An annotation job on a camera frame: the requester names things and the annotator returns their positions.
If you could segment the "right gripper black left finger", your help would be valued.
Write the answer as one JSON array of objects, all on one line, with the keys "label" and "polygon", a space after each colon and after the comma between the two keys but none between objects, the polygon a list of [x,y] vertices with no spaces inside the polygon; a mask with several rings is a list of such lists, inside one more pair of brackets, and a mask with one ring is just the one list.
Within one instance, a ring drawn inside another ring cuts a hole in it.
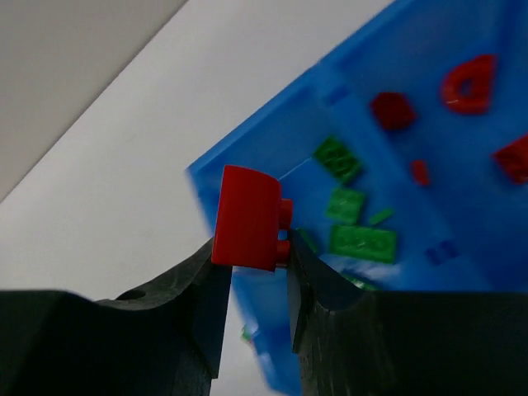
[{"label": "right gripper black left finger", "polygon": [[192,256],[116,299],[1,293],[4,395],[207,395],[218,377],[232,271]]}]

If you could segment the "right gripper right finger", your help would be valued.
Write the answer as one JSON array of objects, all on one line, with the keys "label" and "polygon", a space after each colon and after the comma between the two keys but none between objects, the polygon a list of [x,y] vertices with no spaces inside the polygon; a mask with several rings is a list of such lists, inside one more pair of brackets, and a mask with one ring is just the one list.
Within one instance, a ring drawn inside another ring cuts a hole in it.
[{"label": "right gripper right finger", "polygon": [[363,290],[288,239],[303,394],[526,394],[526,294]]}]

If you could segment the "small green lego tile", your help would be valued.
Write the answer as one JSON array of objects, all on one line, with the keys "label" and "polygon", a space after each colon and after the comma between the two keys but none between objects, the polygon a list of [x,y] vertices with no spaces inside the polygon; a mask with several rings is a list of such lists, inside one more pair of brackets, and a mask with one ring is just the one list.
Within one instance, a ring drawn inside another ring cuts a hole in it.
[{"label": "small green lego tile", "polygon": [[369,217],[368,222],[371,226],[376,226],[383,223],[393,215],[394,211],[391,208],[385,208]]}]

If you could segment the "red curved lego piece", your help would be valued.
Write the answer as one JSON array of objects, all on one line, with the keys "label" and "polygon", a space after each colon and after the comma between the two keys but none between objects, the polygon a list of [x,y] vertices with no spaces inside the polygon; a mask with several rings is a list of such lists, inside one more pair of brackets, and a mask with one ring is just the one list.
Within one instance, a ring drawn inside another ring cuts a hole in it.
[{"label": "red curved lego piece", "polygon": [[224,167],[211,261],[215,265],[274,271],[290,257],[293,201],[282,197],[280,182],[263,172]]}]

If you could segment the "small red lego tile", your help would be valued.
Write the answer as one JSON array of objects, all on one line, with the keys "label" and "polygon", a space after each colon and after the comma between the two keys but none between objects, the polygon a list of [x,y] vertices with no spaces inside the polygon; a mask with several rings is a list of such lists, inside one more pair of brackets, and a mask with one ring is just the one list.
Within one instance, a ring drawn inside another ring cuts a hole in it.
[{"label": "small red lego tile", "polygon": [[410,165],[413,180],[419,186],[429,186],[431,184],[427,162],[424,160],[414,160]]}]

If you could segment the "green lego bricks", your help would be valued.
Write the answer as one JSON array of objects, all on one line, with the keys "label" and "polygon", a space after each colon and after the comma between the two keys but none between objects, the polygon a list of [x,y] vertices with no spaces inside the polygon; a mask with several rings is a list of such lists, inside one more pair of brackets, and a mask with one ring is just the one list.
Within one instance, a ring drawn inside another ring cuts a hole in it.
[{"label": "green lego bricks", "polygon": [[313,152],[316,159],[341,184],[347,184],[362,171],[358,157],[334,136],[327,137]]}]

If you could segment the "red square lego brick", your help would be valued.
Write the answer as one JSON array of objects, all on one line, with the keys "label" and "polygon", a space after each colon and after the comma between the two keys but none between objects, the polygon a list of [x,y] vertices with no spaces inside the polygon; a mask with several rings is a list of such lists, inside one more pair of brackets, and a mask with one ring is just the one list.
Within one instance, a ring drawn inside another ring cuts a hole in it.
[{"label": "red square lego brick", "polygon": [[370,110],[387,131],[405,130],[417,120],[417,113],[401,92],[380,92],[370,101]]}]

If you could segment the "red arch lego piece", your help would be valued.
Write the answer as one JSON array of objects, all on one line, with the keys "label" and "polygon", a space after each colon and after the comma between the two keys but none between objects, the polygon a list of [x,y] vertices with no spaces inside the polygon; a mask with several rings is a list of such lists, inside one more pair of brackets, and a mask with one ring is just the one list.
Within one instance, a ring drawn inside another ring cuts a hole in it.
[{"label": "red arch lego piece", "polygon": [[481,54],[457,65],[441,82],[441,101],[458,114],[486,113],[491,106],[496,69],[495,54]]}]

